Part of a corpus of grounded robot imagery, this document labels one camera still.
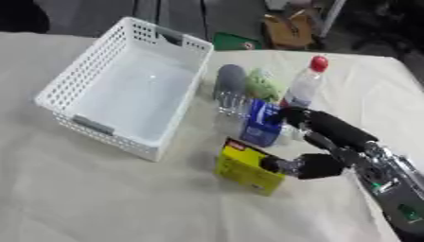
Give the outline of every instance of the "plastic bottle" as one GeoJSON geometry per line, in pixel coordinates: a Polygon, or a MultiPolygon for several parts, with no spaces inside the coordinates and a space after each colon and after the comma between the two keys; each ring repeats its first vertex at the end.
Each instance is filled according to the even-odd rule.
{"type": "Polygon", "coordinates": [[[260,147],[274,143],[281,125],[271,124],[267,118],[278,113],[281,109],[278,105],[227,92],[220,93],[217,99],[215,124],[220,132],[260,147]]]}
{"type": "Polygon", "coordinates": [[[328,67],[328,60],[316,56],[308,68],[300,72],[294,79],[289,90],[280,102],[281,107],[295,106],[307,108],[312,101],[319,85],[323,80],[323,73],[328,67]]]}

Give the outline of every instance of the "white tablecloth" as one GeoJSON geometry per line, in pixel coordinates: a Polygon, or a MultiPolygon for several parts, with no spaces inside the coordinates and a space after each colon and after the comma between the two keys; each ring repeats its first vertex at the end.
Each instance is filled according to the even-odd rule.
{"type": "MultiPolygon", "coordinates": [[[[219,67],[266,67],[289,83],[312,53],[213,56],[164,159],[149,163],[59,127],[32,98],[93,40],[0,34],[0,241],[397,241],[354,179],[287,178],[269,198],[212,174],[223,137],[210,91],[219,67]]],[[[420,168],[424,95],[393,59],[327,55],[313,107],[409,154],[420,168]]],[[[272,147],[285,158],[313,151],[272,147]]]]}

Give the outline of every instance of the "basket handle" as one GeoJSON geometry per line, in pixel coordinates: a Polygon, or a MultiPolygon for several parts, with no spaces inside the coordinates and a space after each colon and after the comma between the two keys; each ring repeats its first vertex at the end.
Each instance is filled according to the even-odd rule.
{"type": "Polygon", "coordinates": [[[173,43],[179,46],[183,45],[182,33],[166,28],[166,27],[162,27],[162,26],[156,26],[155,30],[156,30],[156,38],[158,37],[158,34],[161,34],[169,43],[173,43]]]}
{"type": "Polygon", "coordinates": [[[109,136],[114,136],[114,129],[101,125],[95,121],[91,121],[88,118],[85,118],[83,116],[79,116],[79,115],[75,115],[72,118],[72,121],[74,121],[75,123],[84,126],[85,128],[97,131],[97,132],[101,132],[103,134],[109,135],[109,136]]]}

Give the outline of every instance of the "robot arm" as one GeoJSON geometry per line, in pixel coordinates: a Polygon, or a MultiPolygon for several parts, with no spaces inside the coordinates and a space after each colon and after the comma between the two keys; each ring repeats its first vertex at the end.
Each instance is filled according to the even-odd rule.
{"type": "Polygon", "coordinates": [[[294,161],[266,157],[261,166],[298,179],[339,176],[355,170],[404,241],[424,241],[424,177],[413,163],[382,147],[375,136],[326,112],[289,107],[268,122],[288,124],[305,132],[304,139],[328,154],[303,154],[294,161]]]}

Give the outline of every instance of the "yellow box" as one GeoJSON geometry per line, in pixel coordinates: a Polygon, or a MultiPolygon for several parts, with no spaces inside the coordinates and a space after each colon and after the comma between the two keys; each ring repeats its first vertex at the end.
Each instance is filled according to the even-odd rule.
{"type": "Polygon", "coordinates": [[[215,173],[269,196],[284,180],[284,175],[260,167],[260,160],[267,156],[269,154],[257,148],[228,138],[218,158],[215,173]]]}

